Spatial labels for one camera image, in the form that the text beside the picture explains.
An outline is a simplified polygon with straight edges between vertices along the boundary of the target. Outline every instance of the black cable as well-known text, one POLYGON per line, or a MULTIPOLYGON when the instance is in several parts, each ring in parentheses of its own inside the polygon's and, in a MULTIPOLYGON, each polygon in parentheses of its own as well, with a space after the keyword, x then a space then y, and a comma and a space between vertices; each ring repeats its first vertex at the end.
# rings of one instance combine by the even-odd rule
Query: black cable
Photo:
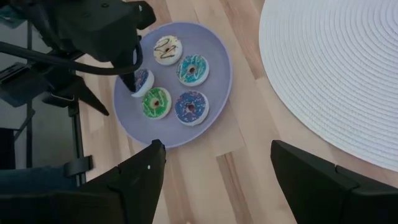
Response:
POLYGON ((141 45, 138 43, 136 46, 137 61, 131 67, 126 68, 100 68, 91 65, 85 65, 78 62, 72 62, 63 58, 58 58, 50 55, 46 55, 34 50, 28 50, 23 47, 15 46, 0 41, 0 52, 17 56, 20 58, 25 58, 27 60, 32 60, 35 62, 42 62, 51 65, 56 65, 59 67, 70 68, 72 70, 97 74, 97 75, 125 75, 135 72, 142 64, 142 49, 141 45))

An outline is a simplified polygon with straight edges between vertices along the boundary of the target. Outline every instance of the chocolate drizzle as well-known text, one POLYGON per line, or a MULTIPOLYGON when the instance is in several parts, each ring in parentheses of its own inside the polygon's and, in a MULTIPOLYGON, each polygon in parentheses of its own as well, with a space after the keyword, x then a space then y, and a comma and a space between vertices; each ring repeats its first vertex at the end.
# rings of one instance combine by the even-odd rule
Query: chocolate drizzle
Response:
POLYGON ((164 47, 164 46, 166 46, 166 45, 170 42, 170 38, 164 39, 163 41, 164 41, 165 43, 164 43, 164 44, 161 44, 160 46, 155 47, 154 50, 163 53, 163 54, 160 56, 161 59, 165 59, 165 58, 169 58, 169 57, 174 57, 175 55, 168 55, 168 56, 165 56, 165 55, 166 55, 167 53, 171 52, 172 50, 176 49, 177 46, 171 45, 171 46, 169 47, 169 50, 168 50, 168 51, 164 51, 164 50, 162 50, 161 48, 164 47))

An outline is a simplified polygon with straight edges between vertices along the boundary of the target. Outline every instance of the teal frosted donut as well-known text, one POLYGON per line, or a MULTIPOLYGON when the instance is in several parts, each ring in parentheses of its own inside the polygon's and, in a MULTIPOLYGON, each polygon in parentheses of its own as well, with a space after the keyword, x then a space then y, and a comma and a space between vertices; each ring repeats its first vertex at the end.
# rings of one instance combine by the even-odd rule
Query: teal frosted donut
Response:
POLYGON ((209 75, 209 63, 201 55, 189 55, 178 65, 177 76, 186 86, 202 84, 209 75))

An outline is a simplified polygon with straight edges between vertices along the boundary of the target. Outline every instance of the donut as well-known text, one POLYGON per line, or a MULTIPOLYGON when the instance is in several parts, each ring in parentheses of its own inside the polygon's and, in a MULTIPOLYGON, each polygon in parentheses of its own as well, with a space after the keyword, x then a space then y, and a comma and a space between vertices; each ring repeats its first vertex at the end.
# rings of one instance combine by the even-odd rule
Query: donut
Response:
POLYGON ((172 35, 160 38, 154 47, 154 56, 161 65, 172 65, 182 55, 181 41, 172 35))
POLYGON ((177 99, 174 109, 181 123, 195 126, 205 120, 209 113, 209 107, 209 102, 204 94, 198 91, 187 91, 177 99))
POLYGON ((177 76, 182 84, 197 86, 207 79, 209 70, 209 64, 203 56, 189 55, 178 65, 177 76))
POLYGON ((144 115, 150 119, 162 119, 172 107, 172 97, 165 88, 153 88, 142 99, 144 115))
POLYGON ((139 69, 134 74, 136 92, 131 94, 133 97, 143 97, 155 82, 155 76, 149 69, 139 69))

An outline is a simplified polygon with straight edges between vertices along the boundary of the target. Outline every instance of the round plate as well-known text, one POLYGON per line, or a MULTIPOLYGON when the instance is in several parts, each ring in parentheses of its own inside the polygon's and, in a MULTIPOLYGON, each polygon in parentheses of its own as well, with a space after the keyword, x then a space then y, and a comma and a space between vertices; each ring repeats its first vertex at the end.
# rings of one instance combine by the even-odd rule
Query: round plate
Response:
POLYGON ((168 115, 160 120, 151 120, 142 113, 142 98, 133 98, 131 92, 118 77, 114 88, 114 109, 121 126, 133 139, 149 145, 152 140, 160 139, 166 148, 177 147, 197 138, 206 131, 220 115, 232 85, 232 64, 222 41, 212 31, 199 24, 174 22, 148 33, 141 40, 144 61, 141 68, 148 68, 155 75, 154 87, 166 88, 172 96, 172 108, 168 115), (181 59, 170 66, 155 61, 153 49, 163 36, 174 35, 183 45, 181 59), (199 86, 188 87, 177 78, 177 65, 187 55, 204 56, 210 73, 199 86), (185 91, 196 90, 206 95, 210 104, 207 118, 194 127, 188 127, 178 121, 174 104, 185 91))

